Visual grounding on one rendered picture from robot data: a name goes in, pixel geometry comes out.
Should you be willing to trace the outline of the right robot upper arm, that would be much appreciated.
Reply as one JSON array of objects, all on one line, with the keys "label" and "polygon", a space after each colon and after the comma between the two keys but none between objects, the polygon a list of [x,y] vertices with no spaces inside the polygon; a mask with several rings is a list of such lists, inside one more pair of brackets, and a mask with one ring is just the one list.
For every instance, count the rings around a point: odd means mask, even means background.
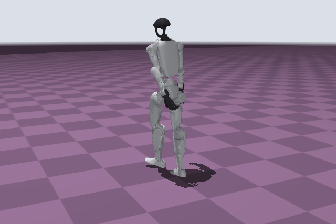
[{"label": "right robot upper arm", "polygon": [[179,57],[180,57],[180,68],[179,70],[182,70],[184,68],[183,65],[183,44],[181,42],[177,42],[178,47],[179,47]]}]

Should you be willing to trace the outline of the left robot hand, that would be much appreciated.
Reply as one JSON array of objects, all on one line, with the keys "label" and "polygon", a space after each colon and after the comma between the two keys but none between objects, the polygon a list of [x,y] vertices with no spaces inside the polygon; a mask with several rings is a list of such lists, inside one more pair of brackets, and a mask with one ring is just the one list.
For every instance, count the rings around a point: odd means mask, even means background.
[{"label": "left robot hand", "polygon": [[173,100],[169,97],[169,92],[167,91],[167,89],[164,90],[166,95],[162,96],[162,98],[164,98],[164,104],[167,108],[169,108],[170,110],[176,110],[178,109],[179,106],[177,106]]}]

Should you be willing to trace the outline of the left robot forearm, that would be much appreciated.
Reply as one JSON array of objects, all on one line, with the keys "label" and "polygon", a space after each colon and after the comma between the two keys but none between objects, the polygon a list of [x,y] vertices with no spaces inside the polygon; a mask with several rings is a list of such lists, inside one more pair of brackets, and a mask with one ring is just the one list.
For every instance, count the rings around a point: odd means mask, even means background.
[{"label": "left robot forearm", "polygon": [[155,80],[158,84],[161,96],[165,96],[166,93],[165,93],[164,90],[167,89],[167,87],[166,87],[166,83],[163,79],[163,75],[159,72],[159,70],[156,67],[151,68],[151,73],[153,74],[153,76],[154,76],[154,78],[155,78]]}]

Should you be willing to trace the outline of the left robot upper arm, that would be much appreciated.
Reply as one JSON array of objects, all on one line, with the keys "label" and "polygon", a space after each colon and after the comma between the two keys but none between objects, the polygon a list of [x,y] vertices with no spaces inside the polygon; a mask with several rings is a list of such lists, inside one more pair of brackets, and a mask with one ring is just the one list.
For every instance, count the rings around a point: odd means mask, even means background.
[{"label": "left robot upper arm", "polygon": [[158,50],[157,43],[150,44],[146,48],[146,51],[149,55],[151,63],[153,64],[153,67],[156,67],[159,70],[159,72],[161,72],[161,67],[160,67],[160,63],[159,63],[159,59],[158,59],[158,55],[157,55],[157,50]]}]

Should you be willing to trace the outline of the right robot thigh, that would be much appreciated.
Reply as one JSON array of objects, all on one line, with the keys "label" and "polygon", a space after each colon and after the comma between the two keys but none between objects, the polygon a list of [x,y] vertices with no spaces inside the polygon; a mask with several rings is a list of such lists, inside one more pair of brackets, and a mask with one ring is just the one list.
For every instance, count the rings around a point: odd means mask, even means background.
[{"label": "right robot thigh", "polygon": [[184,136],[184,130],[181,128],[182,112],[183,108],[180,103],[183,103],[186,99],[185,93],[179,91],[179,97],[173,102],[179,106],[176,110],[170,110],[171,124],[173,129],[173,136],[176,139],[182,139]]}]

